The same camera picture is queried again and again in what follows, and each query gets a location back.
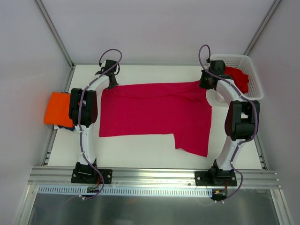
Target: metal beam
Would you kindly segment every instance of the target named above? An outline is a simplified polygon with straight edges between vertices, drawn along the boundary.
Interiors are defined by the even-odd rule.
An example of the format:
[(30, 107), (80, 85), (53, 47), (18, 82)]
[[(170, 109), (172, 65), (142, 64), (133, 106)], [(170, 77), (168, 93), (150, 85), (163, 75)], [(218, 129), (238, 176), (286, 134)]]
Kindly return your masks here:
[(69, 66), (73, 68), (74, 63), (72, 62), (72, 60), (71, 60), (71, 58), (70, 58), (70, 56), (69, 56), (69, 54), (68, 54), (68, 52), (65, 48), (60, 36), (58, 35), (58, 32), (57, 32), (57, 30), (56, 30), (56, 28), (55, 28), (55, 26), (54, 26), (54, 24), (53, 24), (53, 22), (52, 22), (52, 20), (49, 16), (48, 12), (47, 12), (47, 10), (46, 10), (42, 0), (34, 0), (34, 2), (36, 3), (36, 6), (37, 6), (38, 10), (40, 11), (47, 27), (49, 28), (49, 31), (51, 32), (52, 36), (54, 37), (54, 40), (56, 41), (58, 47), (60, 48), (61, 53), (65, 57), (65, 59), (66, 59), (67, 63), (69, 64)]
[[(162, 188), (195, 188), (195, 171), (206, 171), (189, 169), (110, 169), (113, 169), (112, 186)], [(35, 166), (33, 167), (30, 175), (29, 184), (72, 185), (72, 171), (73, 167)], [(280, 182), (275, 171), (241, 170), (241, 172), (244, 177), (242, 186), (243, 189), (281, 189)], [(238, 174), (237, 182), (240, 182), (240, 176)]]
[(260, 38), (261, 34), (263, 33), (264, 29), (268, 25), (269, 21), (273, 17), (275, 11), (277, 10), (278, 6), (283, 0), (274, 0), (271, 7), (269, 8), (267, 14), (263, 18), (261, 24), (259, 25), (257, 31), (255, 32), (254, 36), (252, 37), (247, 49), (244, 52), (244, 55), (249, 55), (254, 48), (255, 44), (257, 43), (258, 39)]

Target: red cloth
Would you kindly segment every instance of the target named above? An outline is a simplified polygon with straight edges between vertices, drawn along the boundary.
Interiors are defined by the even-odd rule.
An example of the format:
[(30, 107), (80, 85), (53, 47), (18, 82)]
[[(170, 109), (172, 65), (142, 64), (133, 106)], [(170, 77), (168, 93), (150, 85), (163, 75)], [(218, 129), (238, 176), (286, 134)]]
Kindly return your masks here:
[(233, 67), (226, 67), (225, 74), (230, 75), (233, 78), (235, 85), (243, 94), (248, 92), (249, 79), (247, 74), (244, 74), (241, 70)]
[(104, 90), (100, 137), (174, 134), (175, 148), (207, 157), (211, 106), (199, 81)]

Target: white wall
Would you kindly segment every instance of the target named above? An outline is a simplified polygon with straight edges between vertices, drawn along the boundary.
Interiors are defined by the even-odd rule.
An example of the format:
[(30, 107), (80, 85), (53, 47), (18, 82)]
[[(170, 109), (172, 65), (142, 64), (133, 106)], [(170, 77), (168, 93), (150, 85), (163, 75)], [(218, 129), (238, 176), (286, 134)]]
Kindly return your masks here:
[(250, 54), (265, 97), (259, 135), (278, 170), (295, 224), (300, 224), (300, 1), (284, 0)]
[(43, 2), (75, 63), (97, 62), (114, 47), (122, 63), (198, 65), (203, 44), (243, 54), (273, 0)]
[(12, 224), (32, 166), (45, 151), (43, 124), (68, 65), (33, 0), (0, 2), (0, 224)]

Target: white laundry basket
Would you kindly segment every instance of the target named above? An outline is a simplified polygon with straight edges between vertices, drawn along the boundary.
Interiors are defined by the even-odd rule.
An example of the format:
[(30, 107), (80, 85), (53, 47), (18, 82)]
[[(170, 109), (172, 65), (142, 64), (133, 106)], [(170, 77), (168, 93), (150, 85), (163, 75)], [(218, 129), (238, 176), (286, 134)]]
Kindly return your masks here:
[[(260, 100), (263, 98), (263, 90), (249, 56), (237, 54), (213, 54), (210, 59), (223, 60), (227, 67), (240, 69), (244, 74), (247, 74), (249, 76), (249, 92), (244, 94), (244, 96), (250, 100)], [(218, 101), (224, 101), (221, 95), (219, 95), (217, 99)]]

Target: cable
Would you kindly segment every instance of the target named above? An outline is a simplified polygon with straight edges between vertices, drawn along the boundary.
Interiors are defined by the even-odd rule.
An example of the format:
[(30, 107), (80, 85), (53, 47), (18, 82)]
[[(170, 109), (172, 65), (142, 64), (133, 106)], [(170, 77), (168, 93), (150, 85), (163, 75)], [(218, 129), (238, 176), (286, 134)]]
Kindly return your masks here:
[(109, 50), (105, 51), (105, 52), (101, 55), (101, 57), (100, 57), (100, 59), (99, 59), (99, 64), (100, 64), (100, 62), (101, 62), (103, 56), (104, 56), (106, 53), (110, 52), (110, 51), (117, 51), (118, 53), (120, 53), (120, 58), (119, 58), (119, 60), (118, 60), (112, 67), (110, 67), (109, 69), (107, 69), (106, 71), (104, 71), (102, 74), (100, 74), (99, 76), (97, 76), (94, 80), (92, 80), (92, 81), (89, 83), (89, 85), (86, 86), (86, 87), (82, 90), (81, 98), (80, 98), (80, 103), (79, 103), (78, 126), (79, 126), (79, 130), (80, 130), (80, 135), (79, 135), (80, 151), (81, 151), (81, 153), (82, 153), (82, 156), (83, 156), (84, 160), (88, 163), (88, 165), (89, 165), (90, 167), (92, 167), (92, 168), (99, 174), (99, 176), (100, 176), (100, 178), (101, 178), (101, 180), (102, 180), (102, 186), (101, 186), (101, 188), (99, 189), (99, 191), (98, 191), (96, 194), (94, 194), (94, 195), (91, 196), (91, 197), (82, 197), (82, 199), (87, 199), (87, 200), (94, 199), (94, 198), (97, 197), (98, 194), (100, 194), (100, 192), (101, 192), (101, 191), (103, 190), (103, 188), (104, 188), (104, 178), (103, 178), (102, 174), (100, 173), (100, 171), (99, 171), (96, 167), (94, 167), (93, 164), (92, 164), (91, 162), (89, 162), (89, 160), (86, 158), (86, 156), (85, 156), (85, 154), (84, 154), (84, 150), (83, 150), (83, 129), (82, 129), (82, 126), (81, 126), (81, 124), (80, 124), (80, 121), (81, 121), (81, 110), (82, 110), (82, 106), (83, 106), (83, 96), (84, 96), (84, 93), (90, 88), (90, 86), (91, 86), (94, 82), (96, 82), (100, 77), (102, 77), (103, 75), (105, 75), (106, 73), (108, 73), (110, 70), (112, 70), (114, 67), (116, 67), (116, 66), (120, 63), (120, 61), (121, 61), (121, 59), (122, 59), (122, 52), (121, 52), (120, 50), (118, 50), (118, 49), (112, 48), (112, 49), (109, 49)]
[(230, 165), (231, 165), (231, 168), (232, 168), (236, 173), (238, 173), (238, 174), (240, 175), (240, 185), (238, 186), (238, 188), (237, 188), (230, 196), (227, 197), (227, 199), (229, 199), (229, 198), (231, 198), (232, 196), (234, 196), (234, 195), (240, 190), (240, 188), (241, 188), (241, 186), (242, 186), (242, 184), (243, 184), (243, 174), (242, 174), (240, 171), (238, 171), (237, 169), (234, 168), (234, 166), (233, 166), (233, 160), (234, 160), (234, 158), (235, 158), (235, 156), (236, 156), (236, 154), (237, 154), (237, 152), (238, 152), (238, 150), (239, 150), (240, 145), (242, 145), (242, 144), (244, 144), (244, 143), (247, 143), (247, 142), (250, 142), (250, 141), (252, 141), (252, 140), (255, 138), (255, 136), (256, 136), (256, 134), (257, 134), (257, 130), (258, 130), (258, 116), (257, 116), (257, 111), (256, 111), (256, 107), (255, 107), (254, 103), (253, 103), (250, 99), (244, 97), (244, 96), (242, 95), (241, 91), (240, 91), (235, 85), (233, 85), (233, 84), (232, 84), (231, 82), (229, 82), (228, 80), (226, 80), (226, 79), (224, 79), (224, 78), (222, 78), (222, 77), (220, 77), (220, 76), (218, 76), (218, 75), (215, 75), (215, 74), (211, 73), (210, 71), (208, 71), (208, 70), (204, 67), (204, 65), (203, 65), (203, 63), (202, 63), (202, 61), (201, 61), (201, 50), (202, 50), (204, 47), (207, 47), (207, 48), (208, 48), (208, 51), (209, 51), (209, 58), (208, 58), (208, 60), (210, 60), (210, 47), (209, 47), (208, 45), (202, 45), (202, 46), (200, 47), (200, 49), (199, 49), (199, 52), (198, 52), (198, 59), (199, 59), (200, 65), (201, 65), (201, 67), (204, 69), (204, 71), (205, 71), (206, 73), (208, 73), (209, 75), (211, 75), (211, 76), (213, 76), (213, 77), (215, 77), (215, 78), (217, 78), (217, 79), (220, 79), (220, 80), (226, 82), (227, 84), (229, 84), (230, 86), (232, 86), (232, 88), (238, 93), (238, 95), (239, 95), (239, 97), (240, 97), (241, 99), (243, 99), (243, 100), (245, 100), (245, 101), (247, 101), (247, 102), (249, 102), (249, 103), (251, 104), (252, 109), (253, 109), (253, 112), (254, 112), (254, 132), (253, 132), (253, 135), (251, 136), (251, 138), (249, 138), (249, 139), (247, 139), (247, 140), (244, 140), (244, 141), (241, 141), (241, 142), (238, 143), (238, 145), (236, 146), (236, 148), (235, 148), (235, 150), (234, 150), (234, 152), (233, 152), (233, 155), (232, 155), (232, 157), (231, 157), (231, 159), (230, 159)]

